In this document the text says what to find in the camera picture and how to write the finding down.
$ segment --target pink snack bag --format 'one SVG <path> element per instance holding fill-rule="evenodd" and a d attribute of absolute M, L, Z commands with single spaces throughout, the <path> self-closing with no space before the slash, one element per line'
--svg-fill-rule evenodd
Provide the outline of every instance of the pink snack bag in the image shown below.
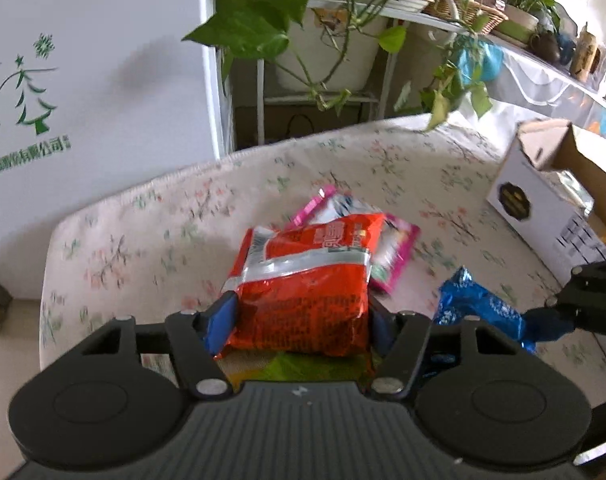
<path fill-rule="evenodd" d="M 299 210 L 286 229 L 311 224 L 327 224 L 337 218 L 351 214 L 372 214 L 382 212 L 351 194 L 340 193 L 334 186 L 323 186 L 318 194 Z M 372 255 L 369 284 L 391 293 L 401 271 L 411 258 L 411 250 L 420 229 L 390 213 L 385 213 L 385 224 L 377 249 Z"/>

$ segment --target blue candy wrapper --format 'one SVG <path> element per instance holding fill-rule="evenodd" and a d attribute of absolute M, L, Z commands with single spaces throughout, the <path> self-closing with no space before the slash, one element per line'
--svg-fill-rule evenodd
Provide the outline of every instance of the blue candy wrapper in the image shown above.
<path fill-rule="evenodd" d="M 434 323 L 452 325 L 461 322 L 465 316 L 478 316 L 510 338 L 522 341 L 525 321 L 521 314 L 475 282 L 465 267 L 460 267 L 439 290 L 441 299 Z M 528 351 L 534 350 L 531 342 L 522 342 L 522 346 Z"/>

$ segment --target white shelf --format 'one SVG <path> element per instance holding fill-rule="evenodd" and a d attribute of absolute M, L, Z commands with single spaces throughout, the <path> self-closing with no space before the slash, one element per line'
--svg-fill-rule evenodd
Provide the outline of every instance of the white shelf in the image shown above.
<path fill-rule="evenodd" d="M 318 9 L 338 9 L 345 5 L 345 1 L 341 0 L 308 0 L 307 6 L 310 8 Z M 356 3 L 359 8 L 365 7 L 365 4 Z M 403 20 L 405 22 L 421 23 L 422 25 L 428 25 L 429 27 L 440 28 L 447 32 L 465 32 L 465 28 L 455 23 L 448 23 L 440 18 L 429 16 L 428 14 L 422 14 L 420 12 L 411 12 L 410 10 L 395 9 L 393 7 L 383 7 L 381 10 L 381 16 L 385 18 L 395 18 L 397 20 Z"/>

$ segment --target screw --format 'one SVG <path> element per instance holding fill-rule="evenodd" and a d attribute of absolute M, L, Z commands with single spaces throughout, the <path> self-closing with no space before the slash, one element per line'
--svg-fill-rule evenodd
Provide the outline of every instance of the screw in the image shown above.
<path fill-rule="evenodd" d="M 227 392 L 227 383 L 221 379 L 203 379 L 196 384 L 196 391 L 211 397 L 223 395 Z"/>
<path fill-rule="evenodd" d="M 403 391 L 403 383 L 394 377 L 378 377 L 372 381 L 372 389 L 381 395 L 395 395 Z"/>

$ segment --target brown pot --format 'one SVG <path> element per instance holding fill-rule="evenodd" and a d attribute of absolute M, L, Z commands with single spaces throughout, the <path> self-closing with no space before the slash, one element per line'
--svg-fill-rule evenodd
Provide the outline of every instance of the brown pot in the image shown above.
<path fill-rule="evenodd" d="M 545 31 L 533 34 L 530 38 L 530 49 L 540 59 L 555 65 L 561 59 L 561 50 L 558 47 L 557 37 L 553 32 Z"/>

